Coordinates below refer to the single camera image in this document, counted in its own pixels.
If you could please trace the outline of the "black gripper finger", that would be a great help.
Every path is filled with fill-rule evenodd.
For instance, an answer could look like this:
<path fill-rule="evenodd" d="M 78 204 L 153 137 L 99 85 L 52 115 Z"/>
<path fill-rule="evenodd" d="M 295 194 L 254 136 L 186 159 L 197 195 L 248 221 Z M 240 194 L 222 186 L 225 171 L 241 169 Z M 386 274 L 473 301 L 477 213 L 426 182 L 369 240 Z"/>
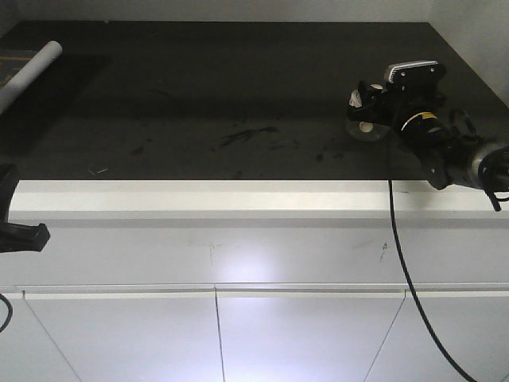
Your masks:
<path fill-rule="evenodd" d="M 10 203 L 19 183 L 19 171 L 14 164 L 1 164 L 1 222 L 9 218 Z"/>
<path fill-rule="evenodd" d="M 49 239 L 50 232 L 45 224 L 27 226 L 1 223 L 1 252 L 41 252 Z"/>

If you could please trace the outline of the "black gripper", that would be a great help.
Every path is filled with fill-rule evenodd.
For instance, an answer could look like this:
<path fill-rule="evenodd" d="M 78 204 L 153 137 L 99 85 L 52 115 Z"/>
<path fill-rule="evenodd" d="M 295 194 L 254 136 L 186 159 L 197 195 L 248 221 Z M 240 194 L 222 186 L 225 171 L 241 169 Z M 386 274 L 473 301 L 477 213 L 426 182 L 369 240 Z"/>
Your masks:
<path fill-rule="evenodd" d="M 445 94 L 436 86 L 412 88 L 406 85 L 387 89 L 381 84 L 361 80 L 357 86 L 360 102 L 349 103 L 346 116 L 350 121 L 384 125 L 404 131 L 411 122 L 435 119 L 437 110 L 445 105 Z"/>

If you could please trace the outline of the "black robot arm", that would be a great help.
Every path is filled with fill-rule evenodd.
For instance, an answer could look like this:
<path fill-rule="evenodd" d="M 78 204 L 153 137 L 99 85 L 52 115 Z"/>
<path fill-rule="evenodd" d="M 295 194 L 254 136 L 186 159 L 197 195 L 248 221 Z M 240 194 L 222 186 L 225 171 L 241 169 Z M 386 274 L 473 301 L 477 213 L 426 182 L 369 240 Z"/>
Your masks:
<path fill-rule="evenodd" d="M 461 185 L 484 191 L 496 212 L 507 197 L 508 145 L 477 132 L 463 109 L 449 112 L 449 125 L 438 117 L 445 95 L 437 84 L 359 82 L 348 101 L 352 122 L 389 127 L 415 155 L 425 179 L 438 190 Z"/>

